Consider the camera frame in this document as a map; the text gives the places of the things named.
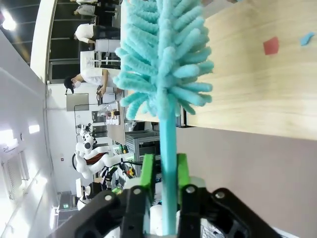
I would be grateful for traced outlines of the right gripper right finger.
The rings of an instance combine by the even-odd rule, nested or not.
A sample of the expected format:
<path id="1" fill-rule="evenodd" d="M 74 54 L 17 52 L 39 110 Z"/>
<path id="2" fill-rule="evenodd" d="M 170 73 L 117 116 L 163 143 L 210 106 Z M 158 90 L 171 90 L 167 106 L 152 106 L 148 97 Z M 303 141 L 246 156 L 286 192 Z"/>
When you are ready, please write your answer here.
<path id="1" fill-rule="evenodd" d="M 227 188 L 209 192 L 205 181 L 189 175 L 186 154 L 177 155 L 180 196 L 179 238 L 199 238 L 206 219 L 225 238 L 278 238 L 280 234 Z"/>

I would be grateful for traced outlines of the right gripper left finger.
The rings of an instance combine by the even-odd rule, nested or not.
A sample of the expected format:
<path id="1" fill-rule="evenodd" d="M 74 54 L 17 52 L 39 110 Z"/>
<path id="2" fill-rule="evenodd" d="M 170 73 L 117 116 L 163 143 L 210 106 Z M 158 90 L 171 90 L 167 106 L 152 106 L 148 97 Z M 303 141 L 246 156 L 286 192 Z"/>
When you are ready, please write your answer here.
<path id="1" fill-rule="evenodd" d="M 98 193 L 77 214 L 53 232 L 55 238 L 104 238 L 116 228 L 121 238 L 144 238 L 150 232 L 150 207 L 154 199 L 156 169 L 153 155 L 145 155 L 141 175 L 126 182 L 115 194 Z"/>

